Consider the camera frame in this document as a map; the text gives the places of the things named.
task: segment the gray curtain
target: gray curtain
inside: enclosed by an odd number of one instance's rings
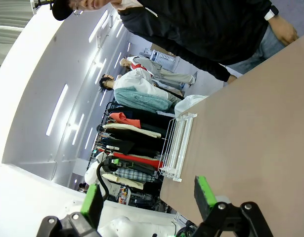
[[[8,27],[24,28],[32,16],[30,0],[0,0],[0,66],[21,33]]]

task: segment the plaid shirt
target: plaid shirt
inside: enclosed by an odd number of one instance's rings
[[[154,182],[156,178],[153,175],[145,174],[143,172],[137,171],[136,169],[124,169],[119,168],[114,174],[119,177],[135,180],[135,181],[145,181],[145,182]]]

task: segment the man in black jacket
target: man in black jacket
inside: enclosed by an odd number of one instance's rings
[[[228,83],[221,64],[244,74],[298,38],[269,0],[55,0],[53,15],[109,2],[130,32]]]

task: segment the teal jacket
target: teal jacket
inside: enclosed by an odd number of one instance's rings
[[[134,86],[114,90],[114,98],[120,105],[152,113],[156,113],[156,111],[165,112],[172,106],[171,101],[155,95],[138,92]]]

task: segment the wooden table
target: wooden table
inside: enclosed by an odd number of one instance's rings
[[[274,236],[304,236],[304,36],[188,110],[182,183],[161,199],[196,224],[195,175],[234,205],[256,202]]]

